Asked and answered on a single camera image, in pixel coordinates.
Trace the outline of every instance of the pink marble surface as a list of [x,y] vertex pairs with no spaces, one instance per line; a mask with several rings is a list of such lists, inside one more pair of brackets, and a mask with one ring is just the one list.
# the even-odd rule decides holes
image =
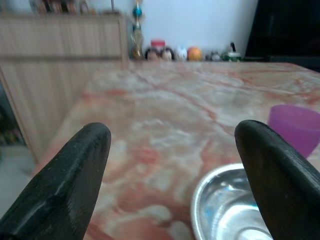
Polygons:
[[[240,162],[244,119],[267,122],[277,104],[320,112],[320,74],[286,63],[131,63],[105,67],[65,119],[41,167],[83,125],[101,122],[112,146],[85,240],[191,240],[193,191]],[[309,160],[320,169],[320,149]]]

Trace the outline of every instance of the wooden cabinet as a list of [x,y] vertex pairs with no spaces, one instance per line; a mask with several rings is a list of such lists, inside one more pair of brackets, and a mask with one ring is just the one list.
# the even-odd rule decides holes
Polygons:
[[128,64],[122,16],[0,17],[0,79],[40,161],[99,66]]

